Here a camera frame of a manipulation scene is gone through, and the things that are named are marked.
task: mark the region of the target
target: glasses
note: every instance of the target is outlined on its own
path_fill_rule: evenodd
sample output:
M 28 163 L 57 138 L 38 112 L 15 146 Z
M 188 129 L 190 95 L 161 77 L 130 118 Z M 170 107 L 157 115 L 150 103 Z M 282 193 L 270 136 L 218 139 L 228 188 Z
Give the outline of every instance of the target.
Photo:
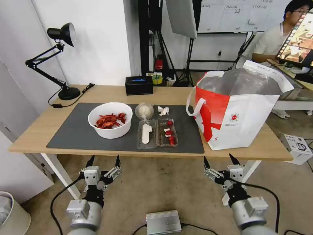
M 309 10 L 295 10 L 294 12 L 307 13 L 307 12 L 309 12 Z

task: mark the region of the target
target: shopping bag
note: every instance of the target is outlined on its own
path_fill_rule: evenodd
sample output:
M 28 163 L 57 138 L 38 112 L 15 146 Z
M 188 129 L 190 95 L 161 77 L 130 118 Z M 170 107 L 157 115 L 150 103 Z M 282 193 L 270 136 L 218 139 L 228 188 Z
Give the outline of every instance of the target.
M 280 72 L 246 61 L 242 69 L 206 72 L 189 94 L 193 116 L 212 150 L 248 147 L 279 96 L 294 87 Z M 195 91 L 195 108 L 188 107 Z

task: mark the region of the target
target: crayfish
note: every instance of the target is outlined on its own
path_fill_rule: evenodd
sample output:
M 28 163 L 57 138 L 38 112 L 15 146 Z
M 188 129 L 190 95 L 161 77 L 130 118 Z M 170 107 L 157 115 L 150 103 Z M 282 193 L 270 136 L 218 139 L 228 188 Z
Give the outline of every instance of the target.
M 118 115 L 100 115 L 100 119 L 96 122 L 95 127 L 101 129 L 113 129 L 113 126 L 120 126 L 117 120 L 120 120 L 123 124 L 126 122 L 125 113 L 119 113 Z

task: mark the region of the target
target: white shirt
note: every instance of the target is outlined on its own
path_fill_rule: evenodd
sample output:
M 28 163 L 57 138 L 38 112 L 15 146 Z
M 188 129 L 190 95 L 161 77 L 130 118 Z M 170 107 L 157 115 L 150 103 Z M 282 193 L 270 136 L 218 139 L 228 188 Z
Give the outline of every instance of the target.
M 286 36 L 284 36 L 281 23 L 262 34 L 259 41 L 255 45 L 253 54 L 276 55 L 285 40 Z

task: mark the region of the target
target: floor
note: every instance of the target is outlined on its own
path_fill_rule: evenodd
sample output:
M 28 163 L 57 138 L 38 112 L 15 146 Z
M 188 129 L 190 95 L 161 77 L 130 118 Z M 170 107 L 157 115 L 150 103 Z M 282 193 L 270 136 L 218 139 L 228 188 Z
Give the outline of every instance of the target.
M 202 74 L 193 74 L 194 83 Z M 267 124 L 277 136 L 288 133 L 313 138 L 313 117 L 302 111 L 287 111 L 291 118 L 283 120 L 270 114 Z M 90 156 L 59 155 L 60 162 L 72 179 Z M 94 165 L 101 170 L 114 166 L 115 157 L 97 156 Z M 203 160 L 122 157 L 122 174 L 105 192 L 105 205 L 98 234 L 132 234 L 145 224 L 145 214 L 177 209 L 181 222 L 213 229 L 219 235 L 239 234 L 232 210 L 221 203 L 223 190 L 203 174 Z M 210 162 L 215 169 L 225 169 L 230 161 Z M 280 199 L 281 219 L 279 234 L 293 229 L 304 234 L 313 233 L 313 173 L 309 166 L 297 166 L 284 162 L 262 162 L 249 179 L 249 183 L 273 190 Z M 77 184 L 80 191 L 84 182 Z M 50 216 L 50 202 L 63 188 L 58 179 L 55 185 L 23 203 L 31 214 L 32 222 L 26 235 L 57 235 L 58 229 Z M 267 226 L 274 229 L 276 203 L 271 194 L 248 188 L 251 196 L 262 196 L 270 205 L 266 218 Z M 70 232 L 70 218 L 66 208 L 71 200 L 64 192 L 54 204 L 54 212 L 63 233 Z M 137 235 L 147 234 L 142 228 Z M 211 234 L 193 227 L 186 227 L 184 234 Z

